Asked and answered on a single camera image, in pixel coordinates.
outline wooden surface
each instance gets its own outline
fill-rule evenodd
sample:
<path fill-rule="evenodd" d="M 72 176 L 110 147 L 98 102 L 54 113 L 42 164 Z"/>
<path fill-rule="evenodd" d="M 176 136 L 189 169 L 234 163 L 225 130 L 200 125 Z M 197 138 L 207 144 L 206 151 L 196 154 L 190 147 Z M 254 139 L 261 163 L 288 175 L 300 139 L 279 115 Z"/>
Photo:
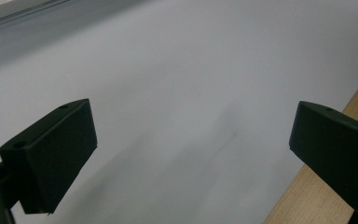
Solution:
<path fill-rule="evenodd" d="M 358 120 L 358 91 L 343 113 Z M 344 224 L 352 212 L 351 207 L 304 165 L 264 223 Z"/>

